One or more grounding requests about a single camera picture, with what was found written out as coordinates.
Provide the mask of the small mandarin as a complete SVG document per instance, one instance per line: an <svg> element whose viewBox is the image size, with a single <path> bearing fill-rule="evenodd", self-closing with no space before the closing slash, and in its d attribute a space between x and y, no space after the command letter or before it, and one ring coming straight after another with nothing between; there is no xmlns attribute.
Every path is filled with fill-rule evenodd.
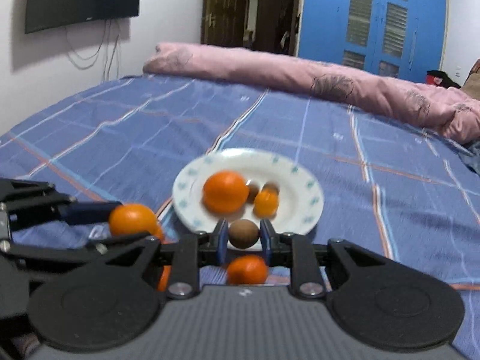
<svg viewBox="0 0 480 360"><path fill-rule="evenodd" d="M277 213L278 206L278 193L273 189L264 189L256 195L253 212L258 218L271 218Z"/></svg>

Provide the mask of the large orange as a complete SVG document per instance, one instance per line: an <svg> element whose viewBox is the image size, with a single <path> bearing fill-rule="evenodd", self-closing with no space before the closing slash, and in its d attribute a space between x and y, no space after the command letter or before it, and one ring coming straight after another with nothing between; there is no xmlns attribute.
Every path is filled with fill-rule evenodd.
<svg viewBox="0 0 480 360"><path fill-rule="evenodd" d="M220 171L211 175L202 186L202 203L214 214L232 214L247 202L247 182L237 172Z"/></svg>

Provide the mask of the white floral plate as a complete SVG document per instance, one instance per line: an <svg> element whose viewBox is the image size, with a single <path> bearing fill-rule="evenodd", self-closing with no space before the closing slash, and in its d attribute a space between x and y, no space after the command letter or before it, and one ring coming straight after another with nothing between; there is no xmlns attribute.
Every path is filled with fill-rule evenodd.
<svg viewBox="0 0 480 360"><path fill-rule="evenodd" d="M308 234L319 221L324 194L315 176L293 160L250 148L231 148L206 154L187 164L172 186L176 217L192 233L212 232L219 217L202 203L202 188L209 176L235 171L258 186L274 182L279 187L279 208L272 225L279 233Z"/></svg>

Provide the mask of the blue plaid bedsheet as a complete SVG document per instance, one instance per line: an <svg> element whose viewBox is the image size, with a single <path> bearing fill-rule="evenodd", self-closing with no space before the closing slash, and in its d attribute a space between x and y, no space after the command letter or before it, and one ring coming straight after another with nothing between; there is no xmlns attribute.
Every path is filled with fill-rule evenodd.
<svg viewBox="0 0 480 360"><path fill-rule="evenodd" d="M141 203L175 241L177 174L209 152L248 147L319 180L312 239L343 238L457 289L456 347L479 357L479 176L461 147L341 104L171 76L108 82L67 97L1 137L1 175L48 181L80 200Z"/></svg>

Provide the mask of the grey blue blanket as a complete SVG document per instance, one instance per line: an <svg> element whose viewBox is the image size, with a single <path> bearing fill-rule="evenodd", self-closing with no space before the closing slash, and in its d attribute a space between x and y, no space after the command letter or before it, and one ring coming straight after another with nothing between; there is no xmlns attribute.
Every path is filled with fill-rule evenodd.
<svg viewBox="0 0 480 360"><path fill-rule="evenodd" d="M465 147L471 155L463 157L464 164L472 171L480 175L480 141L472 141Z"/></svg>

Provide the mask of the pink rolled duvet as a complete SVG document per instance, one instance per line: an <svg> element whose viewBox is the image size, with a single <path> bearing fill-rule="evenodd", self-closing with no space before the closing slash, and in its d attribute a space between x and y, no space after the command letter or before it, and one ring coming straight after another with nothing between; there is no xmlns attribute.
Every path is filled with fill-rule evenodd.
<svg viewBox="0 0 480 360"><path fill-rule="evenodd" d="M460 144L479 138L479 100L465 92L378 76L335 63L245 48L163 42L145 62L143 71L263 86L340 102L432 129Z"/></svg>

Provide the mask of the black red clothing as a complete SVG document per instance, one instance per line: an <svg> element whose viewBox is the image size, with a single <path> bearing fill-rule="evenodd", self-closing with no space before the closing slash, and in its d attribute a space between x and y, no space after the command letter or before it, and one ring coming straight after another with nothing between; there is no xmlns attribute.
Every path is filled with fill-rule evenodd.
<svg viewBox="0 0 480 360"><path fill-rule="evenodd" d="M453 81L446 72L439 70L429 70L426 72L425 82L428 85L438 86L445 89L456 88L460 89L461 86Z"/></svg>

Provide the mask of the blue wardrobe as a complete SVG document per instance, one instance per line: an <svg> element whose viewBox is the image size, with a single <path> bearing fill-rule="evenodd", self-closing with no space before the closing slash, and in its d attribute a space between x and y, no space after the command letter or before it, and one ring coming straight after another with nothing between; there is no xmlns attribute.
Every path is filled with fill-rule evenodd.
<svg viewBox="0 0 480 360"><path fill-rule="evenodd" d="M298 57L424 82L440 67L447 0L304 0Z"/></svg>

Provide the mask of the brown wooden door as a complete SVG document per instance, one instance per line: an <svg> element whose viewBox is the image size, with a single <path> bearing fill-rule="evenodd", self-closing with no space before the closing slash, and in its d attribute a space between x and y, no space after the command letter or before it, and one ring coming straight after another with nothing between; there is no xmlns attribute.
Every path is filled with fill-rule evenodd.
<svg viewBox="0 0 480 360"><path fill-rule="evenodd" d="M247 0L203 0L201 43L241 47Z"/></svg>

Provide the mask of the brown pillow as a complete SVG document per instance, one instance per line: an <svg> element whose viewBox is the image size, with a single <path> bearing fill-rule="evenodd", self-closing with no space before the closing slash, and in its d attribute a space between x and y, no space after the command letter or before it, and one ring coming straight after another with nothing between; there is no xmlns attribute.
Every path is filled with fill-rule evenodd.
<svg viewBox="0 0 480 360"><path fill-rule="evenodd" d="M480 99L480 59L472 66L464 85L460 89L471 98Z"/></svg>

